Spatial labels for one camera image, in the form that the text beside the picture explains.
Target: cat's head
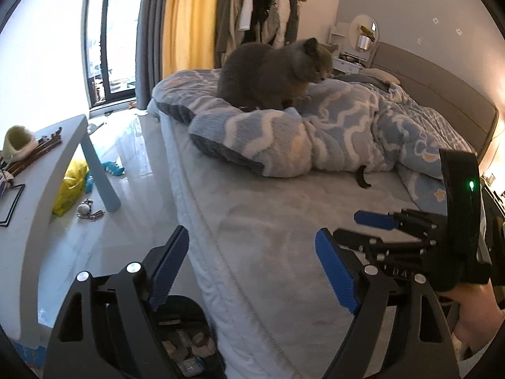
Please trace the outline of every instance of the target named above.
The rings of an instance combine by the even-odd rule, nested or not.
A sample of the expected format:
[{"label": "cat's head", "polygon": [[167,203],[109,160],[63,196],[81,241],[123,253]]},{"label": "cat's head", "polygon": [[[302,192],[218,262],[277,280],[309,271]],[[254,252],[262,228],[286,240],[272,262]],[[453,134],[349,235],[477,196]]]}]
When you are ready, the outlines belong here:
[{"label": "cat's head", "polygon": [[293,47],[293,68],[296,76],[303,82],[320,83],[333,69],[331,53],[338,44],[321,44],[316,38],[297,41]]}]

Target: cat's ear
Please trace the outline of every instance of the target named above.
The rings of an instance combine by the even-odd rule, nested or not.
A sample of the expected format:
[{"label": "cat's ear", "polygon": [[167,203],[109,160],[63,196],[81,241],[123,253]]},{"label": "cat's ear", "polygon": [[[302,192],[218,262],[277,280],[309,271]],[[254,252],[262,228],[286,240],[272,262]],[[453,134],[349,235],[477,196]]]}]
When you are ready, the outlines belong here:
[{"label": "cat's ear", "polygon": [[312,37],[304,42],[304,52],[310,57],[317,55],[317,39]]},{"label": "cat's ear", "polygon": [[326,48],[330,53],[334,52],[335,50],[338,50],[339,44],[333,44],[333,45],[328,45],[328,44],[323,44],[324,48]]}]

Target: white ball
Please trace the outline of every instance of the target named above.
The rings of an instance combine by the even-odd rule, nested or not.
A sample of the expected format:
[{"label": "white ball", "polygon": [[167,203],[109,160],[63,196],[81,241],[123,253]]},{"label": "white ball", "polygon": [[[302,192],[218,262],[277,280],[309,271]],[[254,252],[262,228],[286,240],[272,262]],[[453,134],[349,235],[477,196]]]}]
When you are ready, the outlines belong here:
[{"label": "white ball", "polygon": [[91,212],[91,210],[92,210],[91,207],[86,203],[82,203],[77,207],[77,212],[82,215],[88,215]]}]

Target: silver bolt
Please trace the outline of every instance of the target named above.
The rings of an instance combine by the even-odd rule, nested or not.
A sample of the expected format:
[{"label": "silver bolt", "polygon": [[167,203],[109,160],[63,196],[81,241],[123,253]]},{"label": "silver bolt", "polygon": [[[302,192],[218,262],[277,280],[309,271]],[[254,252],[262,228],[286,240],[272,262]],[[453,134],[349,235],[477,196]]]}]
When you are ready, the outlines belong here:
[{"label": "silver bolt", "polygon": [[377,275],[379,270],[373,265],[367,265],[365,266],[365,273],[367,275]]},{"label": "silver bolt", "polygon": [[89,273],[86,272],[86,271],[82,271],[82,272],[79,272],[77,274],[77,280],[79,282],[84,282],[85,280],[87,280],[89,278]]},{"label": "silver bolt", "polygon": [[426,283],[426,276],[421,275],[420,273],[416,274],[416,276],[413,277],[413,279],[417,282],[420,283],[421,285],[423,283]]},{"label": "silver bolt", "polygon": [[140,265],[140,263],[132,262],[131,264],[128,264],[126,270],[130,273],[137,273],[138,271],[140,271],[140,268],[142,268],[142,265]]}]

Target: gray wall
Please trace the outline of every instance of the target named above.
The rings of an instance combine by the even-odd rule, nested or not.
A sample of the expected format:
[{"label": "gray wall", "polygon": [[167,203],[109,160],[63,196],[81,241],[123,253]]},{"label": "gray wall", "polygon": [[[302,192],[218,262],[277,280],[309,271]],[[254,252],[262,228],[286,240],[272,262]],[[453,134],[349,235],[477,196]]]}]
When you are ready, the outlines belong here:
[{"label": "gray wall", "polygon": [[337,21],[361,13],[375,19],[380,41],[446,69],[505,114],[505,41],[480,0],[340,0]]}]

